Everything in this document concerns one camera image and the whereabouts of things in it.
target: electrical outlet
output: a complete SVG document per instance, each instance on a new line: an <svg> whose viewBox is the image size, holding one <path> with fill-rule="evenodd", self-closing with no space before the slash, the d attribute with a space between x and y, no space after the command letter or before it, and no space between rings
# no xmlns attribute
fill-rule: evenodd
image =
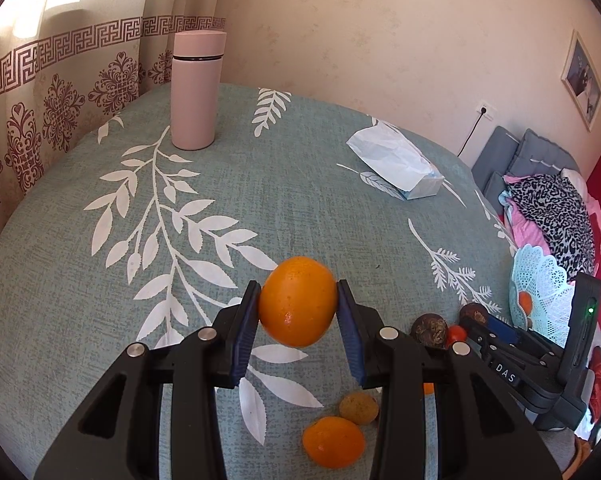
<svg viewBox="0 0 601 480"><path fill-rule="evenodd" d="M496 112L498 110L495 107L491 106L487 101L480 101L475 111L480 113L483 107L487 108L487 113L485 113L485 117L490 121L493 121L493 118L495 117Z"/></svg>

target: white tissue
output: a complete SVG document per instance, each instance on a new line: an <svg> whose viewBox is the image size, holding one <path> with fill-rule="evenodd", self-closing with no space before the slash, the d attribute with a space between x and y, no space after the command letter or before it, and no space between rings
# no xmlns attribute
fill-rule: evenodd
<svg viewBox="0 0 601 480"><path fill-rule="evenodd" d="M385 123L354 133L347 145L382 178L411 191L434 167L403 134Z"/></svg>

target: leopard print fabric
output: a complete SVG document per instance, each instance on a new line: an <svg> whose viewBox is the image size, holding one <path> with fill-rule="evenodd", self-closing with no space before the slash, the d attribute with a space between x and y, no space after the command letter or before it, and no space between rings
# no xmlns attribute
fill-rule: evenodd
<svg viewBox="0 0 601 480"><path fill-rule="evenodd" d="M581 270L593 274L593 230L583 199L569 179L539 174L509 184L511 198L541 229L549 250L571 281Z"/></svg>

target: cable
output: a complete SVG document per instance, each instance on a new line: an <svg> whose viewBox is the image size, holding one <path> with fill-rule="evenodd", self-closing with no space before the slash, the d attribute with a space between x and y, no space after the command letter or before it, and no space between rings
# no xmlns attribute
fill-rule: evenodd
<svg viewBox="0 0 601 480"><path fill-rule="evenodd" d="M485 108L484 106L482 108L480 108L480 117L478 117L477 120L475 120L474 127L471 128L471 133L469 134L469 137L467 138L465 143L462 145L462 150L460 150L460 153L458 153L458 156L462 155L462 152L465 151L465 148L467 147L467 143L469 142L469 139L471 139L471 136L474 135L475 128L478 126L480 119L482 119L483 115L485 115L486 113L487 113L487 108Z"/></svg>

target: framed photo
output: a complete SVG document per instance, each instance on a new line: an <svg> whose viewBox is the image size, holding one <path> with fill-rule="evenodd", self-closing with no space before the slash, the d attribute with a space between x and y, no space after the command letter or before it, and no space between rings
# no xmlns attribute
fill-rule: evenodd
<svg viewBox="0 0 601 480"><path fill-rule="evenodd" d="M580 110L587 129L591 131L601 102L600 78L591 62L583 39L574 31L562 80Z"/></svg>

